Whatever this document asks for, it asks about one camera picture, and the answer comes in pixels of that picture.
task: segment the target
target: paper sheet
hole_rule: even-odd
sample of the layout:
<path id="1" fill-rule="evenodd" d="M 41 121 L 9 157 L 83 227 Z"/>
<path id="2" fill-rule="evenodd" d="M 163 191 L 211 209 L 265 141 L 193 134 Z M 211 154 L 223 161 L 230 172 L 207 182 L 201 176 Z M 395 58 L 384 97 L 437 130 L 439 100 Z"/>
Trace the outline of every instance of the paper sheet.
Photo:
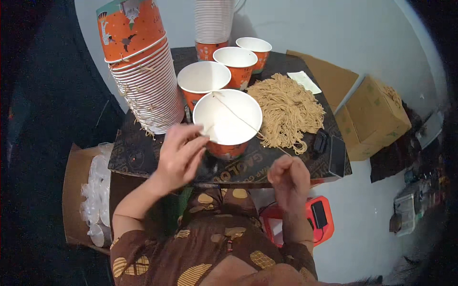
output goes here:
<path id="1" fill-rule="evenodd" d="M 306 90 L 311 91 L 313 94 L 321 93 L 321 89 L 316 86 L 309 78 L 309 76 L 302 70 L 298 72 L 288 72 L 288 76 L 302 85 Z"/>

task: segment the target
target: black cable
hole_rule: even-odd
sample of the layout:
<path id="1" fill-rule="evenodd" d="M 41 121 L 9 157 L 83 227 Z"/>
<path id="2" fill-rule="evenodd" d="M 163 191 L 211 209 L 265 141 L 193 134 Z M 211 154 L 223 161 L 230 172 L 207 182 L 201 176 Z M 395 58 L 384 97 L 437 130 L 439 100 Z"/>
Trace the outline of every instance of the black cable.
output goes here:
<path id="1" fill-rule="evenodd" d="M 261 216 L 261 213 L 262 213 L 263 211 L 265 211 L 266 208 L 270 207 L 271 205 L 273 205 L 273 204 L 275 204 L 275 203 L 276 203 L 276 201 L 275 201 L 275 202 L 272 202 L 272 203 L 270 203 L 270 204 L 268 204 L 267 206 L 263 206 L 262 208 L 259 208 L 259 214 L 258 214 L 258 216 Z"/>
<path id="2" fill-rule="evenodd" d="M 320 241 L 323 239 L 323 236 L 324 236 L 324 228 L 320 228 L 320 229 L 321 229 L 321 238 L 320 238 L 320 240 L 314 241 L 313 243 L 318 243 L 318 242 L 320 242 Z"/>

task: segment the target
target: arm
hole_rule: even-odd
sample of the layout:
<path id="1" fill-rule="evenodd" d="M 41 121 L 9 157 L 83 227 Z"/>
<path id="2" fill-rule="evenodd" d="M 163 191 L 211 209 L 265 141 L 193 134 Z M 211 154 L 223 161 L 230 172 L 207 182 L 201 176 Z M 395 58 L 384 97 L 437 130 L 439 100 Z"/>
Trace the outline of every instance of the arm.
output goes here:
<path id="1" fill-rule="evenodd" d="M 283 214 L 283 241 L 303 244 L 313 255 L 313 229 L 303 214 Z"/>
<path id="2" fill-rule="evenodd" d="M 313 252 L 313 230 L 304 215 L 310 192 L 310 173 L 298 157 L 283 155 L 276 160 L 267 174 L 275 188 L 275 197 L 283 215 L 283 240 L 300 243 Z"/>
<path id="3" fill-rule="evenodd" d="M 201 126 L 182 124 L 167 131 L 157 170 L 129 193 L 113 213 L 115 239 L 128 231 L 144 230 L 142 220 L 153 204 L 195 177 L 209 140 L 207 137 L 195 138 L 200 130 Z"/>

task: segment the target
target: right hand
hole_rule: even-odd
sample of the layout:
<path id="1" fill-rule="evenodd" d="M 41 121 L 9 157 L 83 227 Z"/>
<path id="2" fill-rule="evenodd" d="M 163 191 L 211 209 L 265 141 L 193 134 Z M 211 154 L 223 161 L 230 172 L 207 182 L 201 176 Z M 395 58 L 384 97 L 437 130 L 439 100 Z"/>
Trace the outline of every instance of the right hand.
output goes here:
<path id="1" fill-rule="evenodd" d="M 205 145 L 210 140 L 200 136 L 201 125 L 177 124 L 167 131 L 159 155 L 159 164 L 152 177 L 160 184 L 161 193 L 166 195 L 196 176 Z"/>
<path id="2" fill-rule="evenodd" d="M 286 212 L 301 213 L 310 193 L 310 173 L 299 157 L 283 155 L 267 173 L 275 198 Z"/>

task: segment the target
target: pile of noodles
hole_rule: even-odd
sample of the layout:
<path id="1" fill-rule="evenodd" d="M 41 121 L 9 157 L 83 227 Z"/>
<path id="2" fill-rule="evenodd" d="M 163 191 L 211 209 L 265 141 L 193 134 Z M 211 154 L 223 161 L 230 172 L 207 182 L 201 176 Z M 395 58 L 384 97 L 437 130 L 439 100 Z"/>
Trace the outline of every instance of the pile of noodles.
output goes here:
<path id="1" fill-rule="evenodd" d="M 274 74 L 248 88 L 262 109 L 260 136 L 266 147 L 294 148 L 297 155 L 307 151 L 302 132 L 314 133 L 323 128 L 324 110 L 311 91 L 296 81 Z"/>

